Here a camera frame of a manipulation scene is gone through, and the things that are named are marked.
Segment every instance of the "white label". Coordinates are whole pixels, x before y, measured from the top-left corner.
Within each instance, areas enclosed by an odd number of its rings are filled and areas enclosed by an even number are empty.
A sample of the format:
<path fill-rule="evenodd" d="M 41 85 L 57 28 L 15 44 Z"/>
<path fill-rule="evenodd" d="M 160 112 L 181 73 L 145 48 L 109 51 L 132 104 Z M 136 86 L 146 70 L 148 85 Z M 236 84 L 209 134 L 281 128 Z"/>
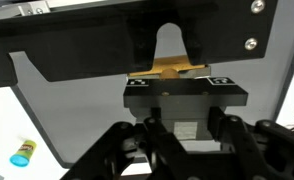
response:
<path fill-rule="evenodd" d="M 197 136 L 197 122 L 176 122 L 174 134 L 178 140 L 194 140 Z"/>

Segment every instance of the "bolt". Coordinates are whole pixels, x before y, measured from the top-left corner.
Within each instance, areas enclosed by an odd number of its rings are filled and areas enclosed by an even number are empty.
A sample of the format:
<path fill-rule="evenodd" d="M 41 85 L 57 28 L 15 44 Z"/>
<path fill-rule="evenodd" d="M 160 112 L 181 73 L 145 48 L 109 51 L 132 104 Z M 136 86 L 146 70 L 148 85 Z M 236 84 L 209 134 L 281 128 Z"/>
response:
<path fill-rule="evenodd" d="M 235 117 L 235 116 L 232 116 L 232 117 L 230 117 L 230 120 L 233 121 L 233 122 L 237 122 L 238 121 L 238 118 Z"/>
<path fill-rule="evenodd" d="M 161 95 L 162 96 L 169 96 L 170 94 L 169 94 L 169 92 L 163 92 L 163 93 L 161 93 Z"/>
<path fill-rule="evenodd" d="M 245 48 L 248 50 L 248 51 L 251 51 L 251 50 L 254 50 L 258 45 L 258 41 L 257 39 L 255 38 L 250 38 L 246 41 L 245 43 Z"/>
<path fill-rule="evenodd" d="M 155 119 L 149 119 L 148 122 L 149 123 L 155 123 L 156 121 L 155 121 Z"/>
<path fill-rule="evenodd" d="M 262 176 L 256 175 L 253 177 L 253 180 L 267 180 L 267 179 Z"/>
<path fill-rule="evenodd" d="M 128 123 L 122 123 L 120 127 L 121 127 L 122 129 L 127 129 L 128 126 L 129 126 Z"/>
<path fill-rule="evenodd" d="M 265 122 L 263 122 L 263 125 L 266 127 L 269 127 L 271 124 L 270 124 L 270 122 L 265 121 Z"/>
<path fill-rule="evenodd" d="M 37 14 L 43 14 L 43 13 L 44 13 L 43 10 L 40 9 L 40 8 L 37 8 L 37 9 L 36 9 L 36 12 L 37 12 Z"/>
<path fill-rule="evenodd" d="M 191 176 L 187 180 L 201 180 L 201 179 L 199 179 L 198 177 L 195 177 L 195 176 Z"/>
<path fill-rule="evenodd" d="M 266 7 L 266 3 L 264 0 L 255 0 L 252 4 L 251 4 L 251 12 L 258 14 L 260 12 L 262 12 Z"/>

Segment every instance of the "screw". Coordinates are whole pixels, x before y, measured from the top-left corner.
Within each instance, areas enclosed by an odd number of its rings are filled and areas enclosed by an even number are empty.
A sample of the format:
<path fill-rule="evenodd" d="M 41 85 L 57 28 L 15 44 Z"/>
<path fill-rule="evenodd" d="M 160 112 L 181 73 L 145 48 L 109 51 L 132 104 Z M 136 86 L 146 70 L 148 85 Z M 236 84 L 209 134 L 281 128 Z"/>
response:
<path fill-rule="evenodd" d="M 235 117 L 235 116 L 232 116 L 232 117 L 230 117 L 230 120 L 233 121 L 233 122 L 237 122 L 238 121 L 238 118 Z"/>
<path fill-rule="evenodd" d="M 256 175 L 253 177 L 253 180 L 267 180 L 267 179 L 262 176 Z"/>
<path fill-rule="evenodd" d="M 191 176 L 187 180 L 201 180 L 201 179 L 199 179 L 198 177 L 195 177 L 195 176 Z"/>
<path fill-rule="evenodd" d="M 251 4 L 251 12 L 258 14 L 260 12 L 262 12 L 266 7 L 266 3 L 264 0 L 255 0 L 252 4 Z"/>
<path fill-rule="evenodd" d="M 121 124 L 120 127 L 121 127 L 122 129 L 126 129 L 126 128 L 128 128 L 128 126 L 129 126 L 128 123 L 123 123 L 123 124 Z"/>
<path fill-rule="evenodd" d="M 43 14 L 43 13 L 44 13 L 43 10 L 40 9 L 40 8 L 37 8 L 37 9 L 36 9 L 36 12 L 37 12 L 37 14 Z"/>
<path fill-rule="evenodd" d="M 149 119 L 148 122 L 149 123 L 155 123 L 156 121 L 155 121 L 155 119 Z"/>
<path fill-rule="evenodd" d="M 258 45 L 258 41 L 257 39 L 255 38 L 250 38 L 246 41 L 245 43 L 245 48 L 248 50 L 248 51 L 251 51 L 251 50 L 254 50 Z"/>
<path fill-rule="evenodd" d="M 163 92 L 163 93 L 161 93 L 161 95 L 162 96 L 169 96 L 170 94 L 169 94 L 169 92 Z"/>
<path fill-rule="evenodd" d="M 270 122 L 265 121 L 265 122 L 263 122 L 263 125 L 266 127 L 269 127 L 271 124 L 270 124 Z"/>

